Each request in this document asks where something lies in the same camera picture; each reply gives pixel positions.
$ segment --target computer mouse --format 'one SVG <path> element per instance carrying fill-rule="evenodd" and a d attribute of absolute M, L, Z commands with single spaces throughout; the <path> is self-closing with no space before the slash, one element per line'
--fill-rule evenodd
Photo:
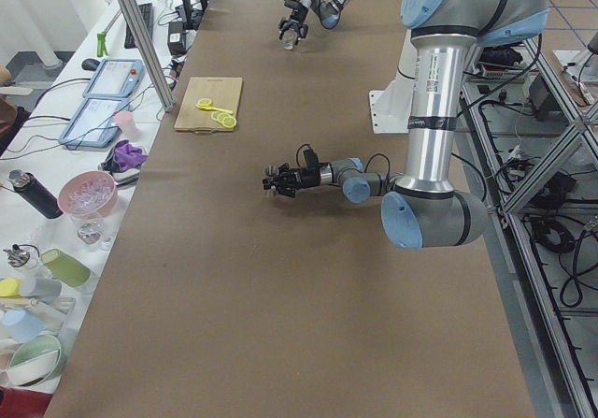
<path fill-rule="evenodd" d="M 86 60 L 83 60 L 83 63 L 81 63 L 81 67 L 84 70 L 95 70 L 97 69 L 97 66 L 100 65 L 100 62 L 97 60 L 94 60 L 93 58 L 87 58 Z"/>

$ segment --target green bowl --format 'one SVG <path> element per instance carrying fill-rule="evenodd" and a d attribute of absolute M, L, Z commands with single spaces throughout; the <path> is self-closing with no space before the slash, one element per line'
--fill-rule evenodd
<path fill-rule="evenodd" d="M 35 380 L 27 385 L 35 385 L 40 382 L 46 381 L 54 376 L 60 374 L 64 365 L 64 351 L 60 341 L 54 336 L 37 336 L 33 340 L 29 340 L 23 343 L 19 349 L 12 354 L 12 358 L 8 363 L 8 368 L 15 367 L 23 362 L 39 357 L 42 354 L 50 353 L 52 351 L 58 351 L 58 357 L 56 357 L 56 363 L 52 367 L 51 371 L 43 378 Z"/>

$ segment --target green cup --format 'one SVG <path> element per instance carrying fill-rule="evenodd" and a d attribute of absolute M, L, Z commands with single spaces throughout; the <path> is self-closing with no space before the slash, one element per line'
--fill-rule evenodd
<path fill-rule="evenodd" d="M 41 255 L 40 259 L 56 278 L 74 288 L 85 283 L 92 273 L 73 256 L 60 250 L 48 250 Z"/>

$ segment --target red object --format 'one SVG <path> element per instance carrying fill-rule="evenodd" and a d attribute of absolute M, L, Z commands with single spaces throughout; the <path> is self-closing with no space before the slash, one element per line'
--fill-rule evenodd
<path fill-rule="evenodd" d="M 52 395 L 18 388 L 0 387 L 0 418 L 41 418 Z"/>

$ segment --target purple cloth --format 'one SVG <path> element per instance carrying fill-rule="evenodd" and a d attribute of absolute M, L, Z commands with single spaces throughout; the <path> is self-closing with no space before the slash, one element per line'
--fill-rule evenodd
<path fill-rule="evenodd" d="M 148 160 L 148 156 L 143 154 L 143 150 L 131 145 L 128 140 L 117 142 L 114 146 L 114 162 L 124 172 L 130 168 L 141 166 Z"/>

